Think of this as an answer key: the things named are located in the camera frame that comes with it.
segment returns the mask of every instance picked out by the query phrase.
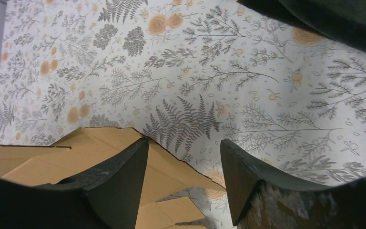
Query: orange rose print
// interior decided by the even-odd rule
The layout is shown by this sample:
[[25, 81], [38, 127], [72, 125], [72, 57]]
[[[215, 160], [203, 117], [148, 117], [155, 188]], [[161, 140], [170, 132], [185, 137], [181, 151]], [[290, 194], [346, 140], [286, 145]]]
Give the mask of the orange rose print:
[[81, 117], [87, 117], [91, 111], [91, 107], [87, 104], [82, 105], [82, 107], [79, 110], [79, 115]]
[[302, 74], [299, 73], [299, 71], [296, 71], [291, 76], [291, 80], [293, 81], [294, 87], [300, 87], [301, 86], [301, 80], [302, 80]]
[[295, 42], [300, 45], [313, 45], [322, 39], [322, 37], [319, 35], [302, 30], [300, 28], [293, 28], [293, 38]]
[[57, 60], [53, 60], [51, 62], [51, 70], [55, 70], [55, 69], [57, 69], [57, 67], [58, 67], [58, 61]]
[[1, 59], [2, 61], [7, 60], [7, 59], [8, 59], [8, 52], [4, 52], [4, 53], [0, 56], [0, 59]]
[[148, 24], [149, 33], [152, 35], [159, 35], [165, 31], [166, 18], [162, 15], [154, 16]]
[[79, 92], [79, 99], [82, 100], [85, 98], [85, 91]]
[[97, 11], [99, 11], [99, 6], [97, 4], [94, 4], [93, 5], [93, 12], [96, 13]]
[[67, 121], [70, 124], [75, 124], [75, 123], [78, 122], [78, 120], [79, 120], [79, 112], [78, 112], [78, 109], [76, 109], [76, 107], [73, 107], [73, 108], [71, 108], [68, 111]]
[[183, 15], [181, 13], [174, 13], [168, 19], [168, 25], [172, 28], [179, 28], [183, 22]]
[[[220, 174], [218, 172], [211, 172], [211, 173], [207, 174], [207, 176], [209, 178], [211, 178], [211, 180], [213, 180], [217, 184], [220, 184], [222, 187], [225, 187], [225, 179], [222, 174]], [[205, 189], [205, 194], [209, 198], [222, 199], [225, 195], [225, 192], [207, 188], [207, 189]]]
[[178, 6], [178, 5], [180, 5], [181, 3], [182, 3], [182, 0], [173, 0], [172, 5], [173, 5], [173, 6]]
[[17, 140], [19, 140], [19, 139], [20, 139], [20, 137], [21, 137], [21, 133], [20, 133], [20, 132], [18, 132], [18, 133], [16, 134], [16, 141], [17, 141]]
[[51, 50], [51, 55], [54, 55], [57, 53], [57, 47], [54, 47], [52, 50]]
[[40, 74], [47, 75], [50, 71], [50, 63], [48, 61], [44, 61], [40, 66]]

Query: cardboard flap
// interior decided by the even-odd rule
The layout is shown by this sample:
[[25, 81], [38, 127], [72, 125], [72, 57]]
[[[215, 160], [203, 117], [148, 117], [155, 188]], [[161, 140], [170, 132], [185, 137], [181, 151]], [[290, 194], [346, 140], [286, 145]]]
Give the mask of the cardboard flap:
[[186, 228], [176, 223], [192, 222], [205, 216], [188, 197], [151, 203], [138, 210], [136, 229], [174, 229]]
[[68, 151], [67, 147], [0, 146], [0, 177], [29, 163], [36, 156]]

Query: fern print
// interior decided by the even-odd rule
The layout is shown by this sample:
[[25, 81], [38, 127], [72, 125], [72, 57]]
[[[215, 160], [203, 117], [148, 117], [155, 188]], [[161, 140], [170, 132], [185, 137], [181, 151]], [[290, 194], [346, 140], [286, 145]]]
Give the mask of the fern print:
[[332, 144], [335, 144], [335, 141], [330, 138], [330, 130], [324, 137], [318, 137], [309, 142], [302, 142], [296, 149], [298, 153], [302, 153], [302, 158], [308, 158], [312, 160], [317, 158], [318, 155], [322, 153], [326, 153], [328, 151], [332, 151]]
[[11, 72], [11, 83], [15, 83], [19, 80], [24, 72], [29, 72], [29, 66], [26, 65], [26, 60], [23, 56], [22, 51], [17, 51], [14, 56], [12, 56], [7, 64], [8, 72]]
[[13, 113], [14, 107], [9, 102], [9, 106], [5, 103], [0, 105], [0, 134], [5, 132], [8, 125], [11, 125], [15, 121], [15, 115]]
[[102, 115], [94, 115], [89, 122], [89, 126], [111, 126], [111, 127], [120, 127], [120, 124], [117, 121], [112, 121], [109, 118], [105, 117], [104, 114]]
[[48, 119], [43, 117], [41, 111], [30, 112], [27, 107], [23, 107], [21, 117], [16, 117], [16, 131], [24, 133], [28, 130], [34, 130], [41, 133], [46, 126]]
[[44, 133], [40, 133], [31, 137], [30, 142], [35, 146], [51, 146], [56, 141], [52, 135], [47, 136]]
[[164, 79], [164, 77], [152, 78], [152, 72], [149, 69], [133, 72], [131, 76], [121, 69], [115, 69], [110, 77], [112, 78], [110, 85], [103, 85], [99, 91], [102, 103], [112, 106], [122, 104], [125, 99], [133, 100], [138, 96], [141, 96], [142, 100], [148, 104], [160, 92], [159, 83]]
[[34, 94], [34, 92], [27, 88], [25, 83], [20, 83], [20, 85], [15, 84], [14, 90], [10, 90], [3, 96], [3, 100], [6, 101], [9, 97], [16, 98], [16, 99], [22, 99], [24, 96], [26, 96], [28, 93]]
[[279, 169], [293, 176], [325, 184], [332, 178], [336, 182], [347, 183], [352, 180], [366, 177], [366, 167], [359, 162], [346, 162], [342, 168], [332, 168], [337, 162], [330, 161], [327, 155], [321, 155], [305, 162], [303, 159], [287, 161]]
[[51, 109], [52, 114], [55, 116], [54, 121], [57, 122], [62, 114], [62, 110], [65, 107], [66, 95], [71, 91], [66, 91], [63, 87], [58, 86], [56, 83], [51, 83], [48, 87], [47, 93], [43, 98], [43, 104], [41, 106], [42, 112], [48, 114]]
[[144, 39], [144, 33], [141, 27], [137, 27], [128, 32], [125, 42], [122, 45], [122, 49], [128, 51], [128, 55], [131, 57], [142, 54], [146, 40]]
[[92, 36], [86, 35], [83, 37], [68, 34], [61, 41], [59, 50], [64, 56], [76, 58], [80, 65], [91, 65], [97, 56], [97, 52], [91, 49]]
[[198, 39], [203, 41], [201, 48], [203, 58], [199, 60], [203, 67], [213, 62], [222, 53], [227, 54], [238, 38], [251, 37], [249, 32], [243, 35], [238, 23], [230, 19], [228, 10], [221, 9], [219, 6], [210, 9], [205, 19], [199, 18], [191, 21], [190, 24], [195, 28], [188, 27], [183, 30], [188, 35], [185, 41], [188, 44], [193, 44]]
[[101, 61], [96, 61], [94, 66], [92, 67], [92, 70], [86, 75], [83, 76], [84, 80], [96, 76], [99, 77], [99, 71], [107, 71], [110, 67], [114, 67], [116, 63], [124, 63], [125, 62], [125, 56], [114, 56], [112, 58], [107, 59], [107, 57], [104, 57]]
[[259, 77], [266, 77], [278, 82], [272, 76], [263, 73], [257, 73], [251, 71], [251, 66], [247, 63], [242, 63], [238, 60], [229, 61], [229, 68], [227, 70], [222, 69], [219, 65], [211, 65], [211, 69], [214, 72], [214, 76], [205, 77], [204, 75], [198, 75], [191, 77], [191, 82], [184, 83], [180, 88], [180, 93], [184, 96], [200, 87], [202, 92], [206, 92], [212, 85], [215, 85], [216, 89], [221, 91], [223, 85], [228, 82], [232, 82], [233, 79], [238, 76], [242, 76], [235, 83], [235, 90], [238, 92], [249, 81], [256, 81]]
[[106, 0], [106, 8], [102, 9], [98, 21], [110, 20], [114, 23], [122, 18], [124, 23], [128, 16], [132, 20], [137, 9], [143, 4], [148, 5], [148, 0]]
[[102, 50], [106, 49], [107, 45], [112, 37], [116, 35], [119, 30], [112, 24], [105, 24], [102, 29], [95, 34], [95, 40], [93, 40], [93, 45]]
[[245, 117], [241, 127], [228, 123], [222, 130], [226, 138], [230, 138], [250, 153], [260, 153], [268, 146], [280, 151], [294, 147], [304, 132], [337, 130], [317, 127], [313, 115], [305, 112], [278, 113], [274, 118], [260, 107], [247, 105], [241, 114]]
[[30, 28], [34, 25], [34, 24], [40, 24], [39, 21], [34, 20], [31, 16], [28, 16], [27, 18], [21, 18], [20, 19], [20, 24], [14, 26], [14, 31], [19, 33], [19, 32], [24, 32], [27, 30], [30, 30]]
[[350, 58], [336, 59], [328, 66], [329, 83], [318, 84], [312, 95], [320, 99], [310, 101], [307, 106], [311, 110], [319, 110], [320, 117], [333, 119], [341, 103], [354, 110], [355, 117], [366, 124], [366, 65], [363, 61]]
[[254, 27], [254, 29], [252, 29], [253, 32], [264, 31], [270, 35], [270, 37], [263, 37], [260, 34], [253, 36], [253, 46], [257, 46], [258, 44], [265, 42], [267, 44], [273, 45], [278, 51], [278, 54], [274, 51], [270, 51], [270, 55], [267, 55], [265, 51], [262, 53], [265, 58], [268, 58], [269, 60], [273, 60], [275, 58], [286, 59], [290, 63], [294, 63], [285, 55], [285, 46], [288, 41], [280, 41], [279, 36], [276, 34], [278, 31], [285, 31], [289, 27], [287, 24], [272, 20], [266, 16], [263, 16], [259, 21], [247, 22], [250, 23], [252, 27]]
[[86, 16], [88, 16], [88, 13], [78, 16], [75, 14], [65, 15], [61, 27], [65, 29], [67, 33], [84, 35], [86, 33]]
[[34, 35], [31, 35], [30, 33], [26, 33], [23, 36], [19, 36], [16, 38], [13, 42], [16, 45], [24, 46], [26, 44], [30, 44], [34, 40]]
[[164, 65], [171, 67], [180, 67], [184, 64], [184, 60], [187, 58], [196, 58], [194, 56], [195, 51], [191, 49], [180, 48], [177, 51], [166, 49], [161, 54], [161, 58], [157, 56], [151, 56], [148, 61], [145, 62], [145, 67], [161, 68]]
[[175, 152], [184, 142], [185, 150], [189, 152], [193, 142], [200, 136], [206, 135], [211, 139], [212, 130], [219, 132], [220, 123], [216, 121], [214, 103], [207, 109], [201, 94], [198, 108], [193, 108], [193, 104], [187, 100], [178, 99], [183, 109], [163, 99], [163, 110], [156, 107], [157, 117], [151, 113], [151, 122], [146, 124], [143, 132], [160, 144], [166, 144], [166, 148], [170, 148], [174, 141]]

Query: wrapping paper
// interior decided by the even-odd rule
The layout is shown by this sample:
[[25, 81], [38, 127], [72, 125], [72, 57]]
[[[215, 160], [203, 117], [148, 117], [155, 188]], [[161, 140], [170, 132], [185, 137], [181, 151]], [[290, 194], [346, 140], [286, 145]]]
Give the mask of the wrapping paper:
[[[366, 54], [232, 0], [11, 0], [0, 144], [134, 127], [224, 185], [219, 142], [294, 176], [366, 176]], [[208, 228], [224, 192], [188, 188]]]

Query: orange flower print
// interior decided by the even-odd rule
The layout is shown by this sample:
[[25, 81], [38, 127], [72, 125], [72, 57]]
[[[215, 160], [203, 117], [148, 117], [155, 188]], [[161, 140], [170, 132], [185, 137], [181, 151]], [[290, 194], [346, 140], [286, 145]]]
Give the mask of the orange flower print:
[[237, 50], [235, 50], [234, 49], [234, 53], [232, 53], [232, 55], [231, 56], [237, 56], [237, 57], [241, 57], [241, 55], [244, 53], [244, 50], [243, 49], [237, 49]]
[[75, 124], [78, 122], [78, 120], [79, 120], [78, 109], [76, 109], [76, 107], [73, 107], [68, 111], [67, 121], [70, 124]]
[[181, 5], [181, 3], [182, 3], [182, 0], [173, 0], [172, 5], [173, 6], [178, 6], [178, 5]]
[[2, 61], [6, 61], [8, 59], [8, 52], [4, 52], [1, 56], [0, 56], [0, 59]]
[[174, 86], [174, 82], [171, 82], [170, 80], [166, 80], [168, 82], [168, 84], [166, 85], [166, 88], [171, 89]]
[[156, 15], [149, 21], [148, 30], [152, 35], [159, 35], [165, 31], [166, 18], [163, 15]]
[[191, 67], [187, 66], [182, 69], [183, 73], [188, 73], [190, 71]]
[[57, 53], [57, 47], [54, 47], [52, 50], [51, 50], [51, 55], [54, 55]]
[[92, 10], [94, 13], [97, 13], [97, 11], [99, 11], [99, 6], [97, 4], [94, 4]]
[[51, 62], [51, 70], [55, 70], [55, 69], [57, 69], [57, 67], [58, 67], [58, 61], [57, 60], [53, 60]]
[[300, 45], [313, 45], [322, 39], [321, 36], [300, 28], [293, 28], [293, 38]]
[[79, 92], [79, 100], [82, 100], [85, 98], [85, 91]]
[[50, 63], [48, 61], [44, 61], [40, 66], [40, 74], [45, 76], [50, 71]]
[[[209, 178], [211, 178], [211, 180], [213, 180], [215, 183], [221, 185], [222, 187], [225, 187], [225, 179], [223, 177], [223, 175], [219, 172], [210, 172], [207, 174], [207, 176]], [[213, 198], [213, 199], [223, 199], [225, 192], [223, 191], [217, 191], [217, 190], [212, 190], [212, 189], [205, 189], [205, 194], [208, 198]]]
[[179, 28], [183, 22], [183, 14], [174, 13], [168, 19], [168, 25], [174, 29]]
[[267, 89], [271, 94], [269, 95], [269, 100], [270, 101], [275, 101], [276, 99], [281, 99], [281, 97], [279, 96], [280, 93], [274, 93], [273, 90], [271, 89]]
[[91, 111], [91, 107], [87, 104], [82, 105], [82, 107], [79, 109], [79, 115], [81, 117], [87, 117]]
[[243, 8], [242, 6], [238, 8], [238, 11], [236, 12], [238, 14], [238, 16], [242, 16], [245, 12], [245, 8]]
[[218, 109], [218, 114], [225, 113], [225, 106], [224, 105], [218, 105], [217, 109]]
[[302, 81], [302, 74], [299, 73], [299, 71], [295, 71], [291, 75], [291, 80], [293, 81], [293, 86], [294, 87], [300, 87], [301, 86], [301, 81]]
[[149, 12], [147, 10], [142, 11], [141, 13], [142, 18], [147, 19], [149, 17]]
[[17, 141], [17, 140], [19, 140], [19, 139], [20, 139], [20, 137], [21, 137], [21, 133], [20, 133], [20, 132], [18, 132], [18, 133], [16, 134], [16, 141]]
[[275, 100], [277, 96], [275, 94], [269, 95], [269, 100]]

